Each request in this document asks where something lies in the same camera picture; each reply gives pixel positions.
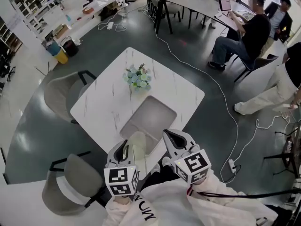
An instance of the white cube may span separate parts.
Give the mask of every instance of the white cube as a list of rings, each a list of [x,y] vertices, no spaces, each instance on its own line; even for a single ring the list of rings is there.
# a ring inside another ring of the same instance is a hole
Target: white cube
[[[105,168],[104,178],[112,196],[133,195],[139,180],[136,166]]]
[[[188,184],[207,177],[211,163],[204,149],[174,161],[174,172]]]

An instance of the black jacket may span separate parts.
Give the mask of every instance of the black jacket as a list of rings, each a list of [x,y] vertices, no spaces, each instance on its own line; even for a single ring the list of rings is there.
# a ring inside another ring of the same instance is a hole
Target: black jacket
[[[279,7],[278,4],[271,2],[270,5],[268,5],[268,7],[264,10],[265,14],[268,15],[269,19],[271,19],[274,16],[278,7]],[[289,14],[286,12],[284,18],[282,19],[282,21],[280,22],[280,25],[279,25],[279,29],[280,29],[281,33],[280,34],[275,33],[275,37],[274,37],[275,41],[277,41],[278,39],[282,39],[284,41],[287,40],[287,38],[289,37],[290,32],[291,32],[292,22],[293,22],[293,20],[291,19]]]

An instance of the black trash can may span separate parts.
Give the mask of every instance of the black trash can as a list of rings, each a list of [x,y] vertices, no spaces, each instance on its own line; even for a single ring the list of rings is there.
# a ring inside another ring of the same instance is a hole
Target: black trash can
[[[65,49],[69,57],[76,55],[77,52],[79,51],[79,48],[72,41],[71,37],[64,38],[63,41],[61,42],[61,46]]]

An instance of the black t-shirt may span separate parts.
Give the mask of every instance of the black t-shirt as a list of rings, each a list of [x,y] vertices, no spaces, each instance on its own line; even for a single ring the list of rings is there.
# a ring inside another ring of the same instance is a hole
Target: black t-shirt
[[[290,59],[285,63],[285,68],[293,84],[298,88],[301,84],[301,42],[289,47],[287,54]]]
[[[265,14],[257,14],[243,28],[246,31],[243,43],[250,59],[255,60],[268,40],[271,30],[269,18]]]

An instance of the seated man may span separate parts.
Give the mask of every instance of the seated man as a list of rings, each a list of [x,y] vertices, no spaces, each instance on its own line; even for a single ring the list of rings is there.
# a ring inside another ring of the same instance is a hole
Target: seated man
[[[256,15],[244,25],[239,22],[232,11],[229,12],[238,30],[244,36],[240,41],[218,37],[213,49],[213,61],[208,63],[210,67],[224,71],[226,54],[233,53],[246,61],[249,69],[253,69],[254,60],[259,56],[262,47],[268,40],[270,22],[263,11],[263,0],[249,0],[249,6]]]
[[[263,46],[260,57],[273,45],[274,41],[278,39],[287,39],[291,32],[292,19],[288,14],[288,10],[291,7],[290,0],[280,0],[278,5],[274,2],[264,10],[265,14],[268,15],[271,23],[271,32],[269,34],[268,41]]]
[[[301,42],[289,47],[283,57],[282,63],[285,65],[277,67],[265,91],[247,102],[237,103],[234,110],[242,115],[253,114],[267,106],[279,105],[289,100],[301,84],[300,51]],[[292,108],[299,99],[301,89],[292,101]]]

